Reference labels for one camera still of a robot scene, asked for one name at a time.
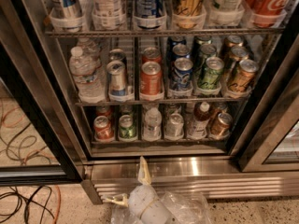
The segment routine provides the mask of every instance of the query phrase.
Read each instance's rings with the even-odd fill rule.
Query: floor
[[[54,186],[47,207],[54,214],[58,206],[58,192]],[[18,187],[18,192],[29,198],[37,187]],[[93,205],[80,184],[61,185],[61,206],[57,224],[107,224],[111,221],[112,204]],[[0,197],[11,192],[10,188],[0,188]],[[34,201],[44,204],[50,190],[42,189],[34,197]],[[259,198],[252,200],[207,200],[211,224],[297,224],[299,223],[299,197]],[[25,223],[23,203],[21,209],[9,220],[4,220],[3,214],[12,213],[17,205],[17,198],[9,196],[0,198],[0,223]],[[42,208],[30,204],[28,223],[53,223],[48,212],[40,222]]]

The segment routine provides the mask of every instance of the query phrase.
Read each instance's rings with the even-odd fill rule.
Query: refrigerator
[[[152,186],[158,193],[168,190],[194,199],[199,192],[207,198],[299,193],[298,0],[288,0],[283,21],[270,28],[248,26],[244,22],[248,14],[243,13],[242,21],[237,24],[213,24],[212,8],[205,4],[206,20],[202,27],[185,30],[173,24],[176,16],[170,0],[164,0],[161,26],[150,30],[138,26],[135,0],[125,0],[125,21],[115,30],[95,30],[93,0],[79,2],[87,25],[70,33],[53,28],[52,0],[0,0],[4,90],[1,99],[15,105],[13,111],[7,111],[9,114],[16,109],[21,112],[21,107],[23,113],[19,115],[35,127],[38,140],[45,143],[29,151],[17,147],[30,146],[33,141],[27,144],[18,141],[18,145],[12,145],[16,149],[4,145],[5,151],[0,150],[0,154],[16,161],[1,165],[2,186],[79,182],[92,202],[99,204],[104,202],[103,195],[130,193],[139,185],[139,158],[143,156],[148,162]],[[165,69],[167,38],[184,36],[191,47],[193,38],[199,35],[211,35],[218,51],[226,36],[244,38],[250,58],[260,67],[250,90],[231,97],[226,95],[222,83],[217,94],[179,96],[174,95],[168,77],[164,76],[161,97],[144,96],[140,92],[144,49],[158,47]],[[125,51],[131,85],[128,99],[110,95],[105,73],[106,99],[82,101],[69,69],[70,50],[79,38],[90,38],[99,44],[103,66],[109,63],[112,49]],[[188,107],[203,102],[227,104],[233,123],[223,138],[208,134],[200,139],[188,137],[187,124],[192,120]],[[171,104],[180,104],[183,110],[183,135],[176,140],[167,138],[167,124],[163,120],[161,137],[145,140],[143,106],[158,105],[164,119],[164,111]],[[93,127],[100,105],[113,108],[114,137],[109,142],[99,140]],[[125,105],[135,108],[137,135],[131,142],[119,137],[120,112]],[[18,122],[13,126],[21,129],[20,125]]]

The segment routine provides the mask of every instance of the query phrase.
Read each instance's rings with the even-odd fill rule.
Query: speckled floor
[[[52,187],[52,195],[47,207],[55,213],[57,207],[57,192]],[[110,223],[112,204],[93,205],[80,185],[62,185],[61,210],[57,224],[107,224]],[[19,187],[19,193],[29,197],[36,187]],[[10,191],[0,188],[0,195]],[[45,203],[48,189],[37,193],[34,200]],[[256,199],[207,200],[212,224],[298,224],[299,197],[271,197]],[[0,200],[0,215],[11,213],[16,206],[16,197]],[[25,223],[21,210],[4,223]],[[42,208],[32,204],[29,223],[39,223]],[[43,224],[52,223],[52,217],[45,214]]]

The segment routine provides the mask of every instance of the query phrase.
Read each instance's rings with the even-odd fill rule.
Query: beverage cooler
[[[0,0],[1,185],[298,195],[297,3]]]

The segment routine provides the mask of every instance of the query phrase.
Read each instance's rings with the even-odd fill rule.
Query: white bottle cap
[[[87,37],[81,37],[78,39],[79,42],[87,42],[89,40],[89,38]]]
[[[209,109],[209,104],[207,102],[203,102],[200,104],[200,110],[203,112],[207,112]]]
[[[81,47],[74,47],[71,49],[72,56],[79,57],[83,55],[83,49]]]

